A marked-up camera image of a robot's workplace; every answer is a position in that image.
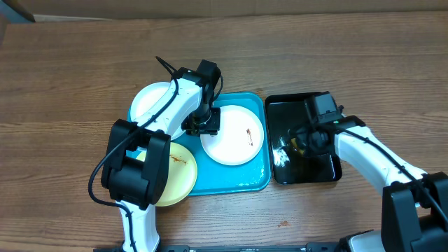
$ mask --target black cable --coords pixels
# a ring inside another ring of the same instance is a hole
[[[134,241],[134,234],[133,234],[133,230],[132,230],[132,219],[131,219],[131,211],[124,205],[121,204],[117,204],[115,202],[107,202],[101,199],[98,199],[97,197],[95,197],[95,195],[93,194],[93,181],[95,180],[95,176],[98,174],[99,169],[101,169],[101,167],[104,165],[105,161],[107,161],[112,154],[114,154],[117,150],[124,148],[127,144],[129,144],[129,142],[131,140],[134,139],[134,137],[140,133],[140,131],[142,131],[145,127],[147,127],[148,125],[150,125],[152,122],[155,121],[155,119],[157,119],[158,116],[160,116],[160,114],[163,113],[163,111],[165,109],[167,109],[167,107],[174,101],[174,99],[176,98],[176,95],[179,92],[179,83],[177,81],[176,78],[173,77],[173,72],[168,68],[172,66],[170,66],[168,63],[166,63],[163,59],[156,57],[156,59],[162,64],[162,66],[168,70],[169,74],[171,74],[171,78],[174,79],[174,82],[176,84],[176,89],[173,93],[173,96],[169,99],[169,101],[157,112],[155,113],[153,116],[151,116],[151,118],[145,122],[142,126],[138,127],[136,130],[133,131],[133,133],[129,134],[128,136],[126,136],[125,139],[123,139],[114,149],[112,149],[109,153],[107,153],[107,155],[105,157],[103,157],[103,159],[98,163],[98,165],[95,167],[95,169],[92,172],[92,175],[90,175],[90,179],[89,179],[89,185],[88,185],[88,191],[89,191],[89,196],[90,198],[92,198],[92,200],[98,204],[103,204],[105,206],[110,206],[110,207],[119,207],[121,209],[123,209],[123,211],[126,212],[126,217],[129,221],[129,239],[131,240],[131,247],[134,250],[134,252],[137,252],[137,248],[135,246],[135,241]]]
[[[423,185],[421,184],[421,182],[419,180],[417,180],[412,174],[410,174],[404,166],[402,166],[399,162],[397,162],[397,160],[395,160],[391,156],[391,154],[389,154],[387,151],[385,151],[381,146],[379,146],[378,144],[376,144],[375,142],[370,140],[368,137],[361,136],[355,132],[351,132],[350,130],[347,130],[347,129],[344,129],[341,127],[337,127],[334,125],[319,125],[319,126],[324,129],[332,128],[333,130],[339,130],[339,131],[345,132],[345,133],[350,134],[351,136],[356,137],[357,139],[360,139],[360,140],[370,144],[371,146],[375,147],[381,154],[383,154],[387,159],[389,159],[389,161],[391,161],[392,164],[395,165],[400,170],[400,172],[402,172],[404,175],[406,175],[406,177],[409,178],[412,182],[417,184],[417,187],[420,189],[420,191],[425,195],[426,198],[428,198],[431,205],[440,214],[440,217],[442,217],[443,221],[448,225],[447,215],[444,213],[444,211],[442,210],[440,205],[435,201],[433,196],[431,196],[429,194],[429,192],[423,187]]]
[[[221,93],[221,90],[223,89],[224,78],[223,78],[223,76],[219,76],[219,78],[221,79],[221,87],[219,88],[219,91],[216,93],[215,97],[213,97],[213,99],[211,100],[211,102],[216,101],[216,99],[218,98],[219,94]]]

